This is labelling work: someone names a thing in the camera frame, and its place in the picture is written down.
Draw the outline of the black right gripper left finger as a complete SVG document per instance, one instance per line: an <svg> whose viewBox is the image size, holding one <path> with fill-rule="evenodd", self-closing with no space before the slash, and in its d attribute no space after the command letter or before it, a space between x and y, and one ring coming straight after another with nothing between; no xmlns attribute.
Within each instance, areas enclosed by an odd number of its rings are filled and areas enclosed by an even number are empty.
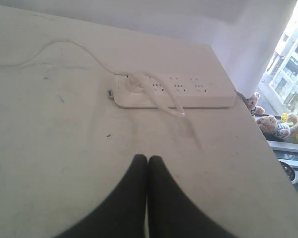
<svg viewBox="0 0 298 238"><path fill-rule="evenodd" d="M148 160L136 154L111 193L90 214L58 238L143 238Z"/></svg>

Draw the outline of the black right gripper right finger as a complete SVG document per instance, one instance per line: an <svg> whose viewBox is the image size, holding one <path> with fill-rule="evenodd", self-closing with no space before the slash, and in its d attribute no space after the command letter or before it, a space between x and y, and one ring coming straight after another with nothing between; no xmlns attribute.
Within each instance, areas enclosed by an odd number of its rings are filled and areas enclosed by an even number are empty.
<svg viewBox="0 0 298 238"><path fill-rule="evenodd" d="M148 164L148 223L151 238L233 238L182 191L162 157Z"/></svg>

